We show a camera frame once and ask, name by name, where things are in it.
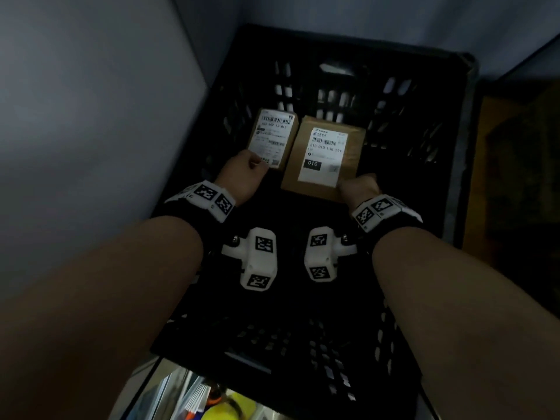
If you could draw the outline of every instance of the black plastic crate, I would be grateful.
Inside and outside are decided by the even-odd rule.
[[[281,102],[300,119],[320,109],[324,118],[341,113],[344,123],[368,129],[358,173],[377,172],[385,192],[459,246],[477,72],[467,54],[244,26],[160,203],[191,183],[213,180],[247,146],[258,109]],[[304,268],[312,228],[328,225],[353,238],[347,208],[280,190],[281,178],[270,171],[228,221],[227,239],[246,237],[253,227],[275,232],[272,287],[243,289],[240,261],[214,255],[152,351],[294,418],[343,412],[412,418],[420,372],[371,260],[341,258],[331,283],[312,282]]]

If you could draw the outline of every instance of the paper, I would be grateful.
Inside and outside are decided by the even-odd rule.
[[[313,128],[298,181],[336,187],[348,134]]]
[[[292,130],[294,114],[262,109],[248,149],[259,155],[271,168],[282,161]]]

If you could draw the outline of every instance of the left hand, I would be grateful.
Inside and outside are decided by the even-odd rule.
[[[255,194],[267,171],[267,163],[245,149],[226,162],[214,184],[226,189],[240,206]]]

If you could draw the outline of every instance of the yellow object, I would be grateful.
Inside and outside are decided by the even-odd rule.
[[[243,418],[239,418],[237,410],[228,402],[220,402],[218,405],[209,408],[202,416],[202,420],[249,420],[256,410],[256,402],[236,392],[230,395],[243,413]]]

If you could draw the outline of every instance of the white plastic device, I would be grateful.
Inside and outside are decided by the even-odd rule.
[[[224,245],[222,254],[241,259],[241,284],[247,290],[270,289],[278,272],[276,234],[264,228],[253,228],[247,239],[238,237],[235,247]]]
[[[332,282],[338,273],[338,258],[358,252],[356,245],[343,245],[330,227],[318,227],[309,232],[304,264],[314,282]]]

